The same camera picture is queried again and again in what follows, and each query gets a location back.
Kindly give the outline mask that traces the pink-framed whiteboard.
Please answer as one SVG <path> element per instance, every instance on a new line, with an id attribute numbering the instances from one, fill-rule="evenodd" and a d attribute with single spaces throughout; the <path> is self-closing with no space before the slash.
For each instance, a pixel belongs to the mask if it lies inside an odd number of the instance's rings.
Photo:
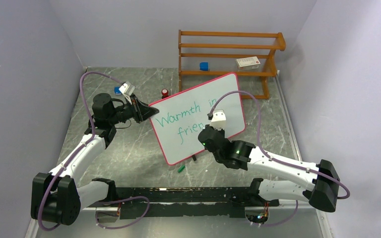
<path id="1" fill-rule="evenodd" d="M 159 111 L 150 122 L 168 165 L 204 150 L 197 137 L 210 123 L 212 106 L 224 111 L 228 138 L 246 129 L 238 90 L 237 75 L 228 73 L 150 104 Z"/>

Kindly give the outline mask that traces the green marker cap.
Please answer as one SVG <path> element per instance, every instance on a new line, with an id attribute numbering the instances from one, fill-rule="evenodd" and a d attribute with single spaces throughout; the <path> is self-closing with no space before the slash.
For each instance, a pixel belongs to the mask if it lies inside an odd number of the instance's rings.
<path id="1" fill-rule="evenodd" d="M 181 173 L 185 168 L 186 168 L 185 165 L 180 166 L 180 168 L 178 169 L 178 173 Z"/>

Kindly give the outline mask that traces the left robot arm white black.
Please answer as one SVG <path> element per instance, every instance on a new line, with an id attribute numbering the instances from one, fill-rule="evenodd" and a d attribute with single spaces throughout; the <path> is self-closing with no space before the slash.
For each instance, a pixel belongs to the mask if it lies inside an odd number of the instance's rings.
<path id="1" fill-rule="evenodd" d="M 91 163 L 113 141 L 118 123 L 135 120 L 141 123 L 159 113 L 140 101 L 134 94 L 123 102 L 108 93 L 93 98 L 92 121 L 88 123 L 81 142 L 60 165 L 48 173 L 38 173 L 32 181 L 31 217 L 46 228 L 44 222 L 71 225 L 79 212 L 96 203 L 111 206 L 119 200 L 113 180 L 95 178 L 89 184 L 78 187 L 77 182 Z"/>

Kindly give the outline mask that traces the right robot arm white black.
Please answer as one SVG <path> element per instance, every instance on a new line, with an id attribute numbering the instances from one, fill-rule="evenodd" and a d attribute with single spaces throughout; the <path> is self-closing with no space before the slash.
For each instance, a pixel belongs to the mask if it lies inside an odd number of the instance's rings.
<path id="1" fill-rule="evenodd" d="M 199 142 L 216 162 L 230 169 L 257 171 L 275 175 L 280 181 L 261 179 L 248 191 L 253 205 L 277 199 L 298 200 L 312 207 L 335 212 L 340 178 L 332 162 L 300 162 L 270 152 L 262 152 L 252 143 L 230 141 L 223 131 L 207 126 L 198 135 Z"/>

